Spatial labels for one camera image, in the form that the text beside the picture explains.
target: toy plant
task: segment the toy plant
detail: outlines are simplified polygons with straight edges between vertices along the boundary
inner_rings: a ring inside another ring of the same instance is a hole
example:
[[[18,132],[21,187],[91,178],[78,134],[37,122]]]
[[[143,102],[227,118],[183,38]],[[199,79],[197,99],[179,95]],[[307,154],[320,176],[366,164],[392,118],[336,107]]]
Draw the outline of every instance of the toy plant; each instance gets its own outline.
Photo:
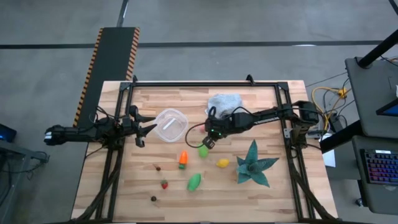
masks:
[[[262,171],[270,168],[279,158],[258,159],[256,140],[250,145],[248,154],[245,159],[236,157],[238,160],[238,184],[249,179],[253,179],[257,184],[269,187],[267,177]]]

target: gray floor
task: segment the gray floor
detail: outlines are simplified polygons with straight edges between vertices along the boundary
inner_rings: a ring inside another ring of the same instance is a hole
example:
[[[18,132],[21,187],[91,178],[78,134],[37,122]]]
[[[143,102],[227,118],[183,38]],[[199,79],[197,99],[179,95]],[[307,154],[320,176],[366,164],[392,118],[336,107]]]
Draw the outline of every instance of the gray floor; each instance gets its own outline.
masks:
[[[0,2],[0,44],[92,43],[100,27],[116,25],[122,0]],[[381,40],[396,29],[388,0],[130,1],[124,26],[141,28],[140,42]],[[344,72],[344,59],[374,46],[139,49],[140,80],[305,80]],[[0,50],[0,123],[18,130],[16,143],[51,155],[25,180],[14,223],[68,220],[80,176],[84,144],[43,144],[44,130],[72,125],[91,49]],[[385,54],[398,55],[398,48]],[[339,88],[346,75],[325,85]],[[316,99],[321,102],[322,94]],[[334,102],[328,96],[327,103]],[[343,115],[357,120],[355,105]],[[358,208],[356,182],[331,180],[339,217],[397,223],[398,217]]]

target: black desk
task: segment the black desk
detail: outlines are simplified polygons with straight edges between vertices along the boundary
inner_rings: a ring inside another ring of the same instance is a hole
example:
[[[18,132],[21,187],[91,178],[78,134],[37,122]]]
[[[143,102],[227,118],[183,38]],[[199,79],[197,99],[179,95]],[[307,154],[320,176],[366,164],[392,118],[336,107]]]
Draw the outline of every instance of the black desk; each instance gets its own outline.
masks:
[[[398,140],[353,136],[352,143],[361,180],[358,181],[364,206],[374,213],[398,215],[398,186],[369,184],[360,149],[398,150]]]
[[[377,109],[397,98],[398,67],[377,60],[364,69],[356,61],[349,58],[345,63],[359,120],[322,141],[323,152],[350,141],[353,136],[398,139],[398,117],[376,114]]]

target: wooden tabletop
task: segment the wooden tabletop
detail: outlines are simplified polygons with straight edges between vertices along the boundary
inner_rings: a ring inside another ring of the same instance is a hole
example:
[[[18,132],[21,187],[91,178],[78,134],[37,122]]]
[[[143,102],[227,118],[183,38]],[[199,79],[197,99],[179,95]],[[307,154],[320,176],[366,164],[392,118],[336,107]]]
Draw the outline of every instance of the wooden tabletop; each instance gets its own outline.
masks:
[[[303,81],[288,83],[292,102],[308,100]],[[114,114],[119,84],[104,82],[99,105],[109,114]],[[191,127],[206,120],[207,101],[217,93],[239,93],[244,107],[253,112],[277,105],[273,87],[134,88],[132,104],[138,106],[141,115],[146,116],[156,116],[166,108],[175,108],[187,116],[188,126]],[[194,144],[204,136],[194,129],[189,140]],[[188,147],[183,138],[166,143],[152,131],[145,139],[144,148],[136,147],[134,138],[126,138],[114,222],[297,221],[279,121],[255,126],[242,134],[217,141],[206,159],[201,159],[197,150]],[[270,188],[253,180],[236,183],[236,156],[245,158],[253,139],[258,145],[259,159],[280,158],[264,171]],[[87,153],[99,147],[98,143],[90,143]],[[183,150],[188,152],[186,170],[178,169]],[[78,217],[98,193],[106,151],[100,150],[86,159],[72,218]],[[303,155],[312,192],[328,212],[337,217],[321,152],[308,147],[303,150]],[[229,159],[228,167],[221,169],[215,165],[221,158]],[[162,170],[156,171],[154,164]],[[202,176],[201,184],[196,191],[189,192],[188,179],[196,173]],[[169,182],[166,190],[160,186],[163,179]],[[157,197],[156,202],[150,200],[152,196]],[[300,198],[305,210],[303,193]],[[104,216],[108,211],[108,199],[105,200]]]

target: rgb keyboard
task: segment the rgb keyboard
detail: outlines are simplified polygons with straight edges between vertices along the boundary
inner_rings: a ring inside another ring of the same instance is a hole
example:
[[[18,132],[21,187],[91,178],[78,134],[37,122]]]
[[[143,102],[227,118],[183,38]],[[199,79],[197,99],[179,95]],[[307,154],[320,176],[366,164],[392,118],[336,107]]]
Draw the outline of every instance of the rgb keyboard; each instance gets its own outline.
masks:
[[[398,152],[362,150],[368,182],[371,184],[398,185]]]

